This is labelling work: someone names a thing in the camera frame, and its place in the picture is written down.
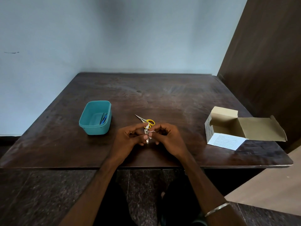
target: hand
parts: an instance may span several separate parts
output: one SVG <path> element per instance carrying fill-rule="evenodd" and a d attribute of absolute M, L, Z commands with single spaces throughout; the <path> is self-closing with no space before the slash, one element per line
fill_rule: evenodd
<path fill-rule="evenodd" d="M 143 146 L 148 139 L 148 136 L 141 131 L 144 126 L 145 123 L 139 123 L 118 129 L 109 158 L 113 158 L 120 165 L 130 154 L 135 144 Z"/>
<path fill-rule="evenodd" d="M 168 123 L 155 124 L 149 131 L 154 130 L 155 132 L 150 132 L 148 135 L 156 140 L 156 144 L 161 142 L 177 159 L 188 152 L 177 126 Z"/>

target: open cardboard box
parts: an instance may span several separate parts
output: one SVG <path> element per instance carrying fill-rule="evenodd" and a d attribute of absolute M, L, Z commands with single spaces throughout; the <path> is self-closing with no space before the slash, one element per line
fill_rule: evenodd
<path fill-rule="evenodd" d="M 274 116 L 238 118 L 238 111 L 215 106 L 205 122 L 207 144 L 236 150 L 245 140 L 287 141 Z"/>

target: silver bangle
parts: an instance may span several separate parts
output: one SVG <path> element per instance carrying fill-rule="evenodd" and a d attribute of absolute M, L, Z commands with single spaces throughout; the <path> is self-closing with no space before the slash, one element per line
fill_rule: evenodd
<path fill-rule="evenodd" d="M 229 204 L 230 204 L 230 203 L 227 202 L 227 203 L 224 203 L 224 204 L 222 204 L 222 205 L 216 207 L 215 209 L 209 211 L 209 212 L 205 215 L 205 217 L 209 216 L 209 215 L 212 214 L 212 213 L 215 213 L 217 210 L 220 210 L 220 209 L 224 208 L 225 206 L 227 206 L 227 205 L 229 205 Z"/>

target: scissors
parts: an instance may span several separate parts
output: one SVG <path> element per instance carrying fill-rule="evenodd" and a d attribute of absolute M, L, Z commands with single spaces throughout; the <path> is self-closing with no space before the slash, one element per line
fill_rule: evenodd
<path fill-rule="evenodd" d="M 153 125 L 156 124 L 155 121 L 153 121 L 151 119 L 146 120 L 146 119 L 141 118 L 140 116 L 137 116 L 136 114 L 135 114 L 135 116 L 138 117 L 143 123 L 149 123 L 148 129 L 150 129 Z"/>

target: teal plastic container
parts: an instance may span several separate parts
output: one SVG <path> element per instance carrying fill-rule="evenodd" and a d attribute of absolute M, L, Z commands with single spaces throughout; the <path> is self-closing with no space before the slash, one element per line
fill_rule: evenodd
<path fill-rule="evenodd" d="M 106 121 L 100 124 L 105 115 L 107 115 Z M 82 112 L 79 125 L 88 135 L 103 135 L 109 130 L 111 118 L 111 103 L 109 101 L 91 101 Z"/>

